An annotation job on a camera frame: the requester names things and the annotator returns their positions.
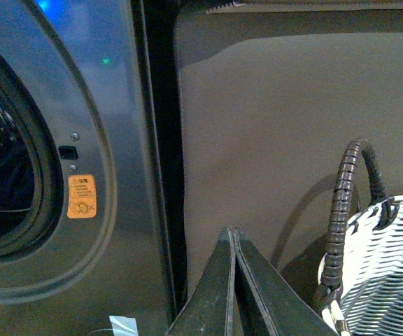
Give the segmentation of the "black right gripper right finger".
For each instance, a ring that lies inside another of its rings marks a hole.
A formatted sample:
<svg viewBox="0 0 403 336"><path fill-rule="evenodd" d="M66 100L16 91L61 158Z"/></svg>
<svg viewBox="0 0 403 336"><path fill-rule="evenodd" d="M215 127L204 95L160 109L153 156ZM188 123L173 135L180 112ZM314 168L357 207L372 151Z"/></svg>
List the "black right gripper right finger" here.
<svg viewBox="0 0 403 336"><path fill-rule="evenodd" d="M235 294L244 335L336 335L237 228Z"/></svg>

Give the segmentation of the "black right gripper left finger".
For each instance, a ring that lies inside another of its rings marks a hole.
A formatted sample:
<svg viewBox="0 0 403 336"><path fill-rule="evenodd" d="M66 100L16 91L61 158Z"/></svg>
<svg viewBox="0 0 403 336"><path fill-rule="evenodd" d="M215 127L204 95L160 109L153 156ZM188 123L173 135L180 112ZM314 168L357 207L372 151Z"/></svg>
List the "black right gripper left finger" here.
<svg viewBox="0 0 403 336"><path fill-rule="evenodd" d="M189 300L167 335L233 335L236 252L231 228L222 229Z"/></svg>

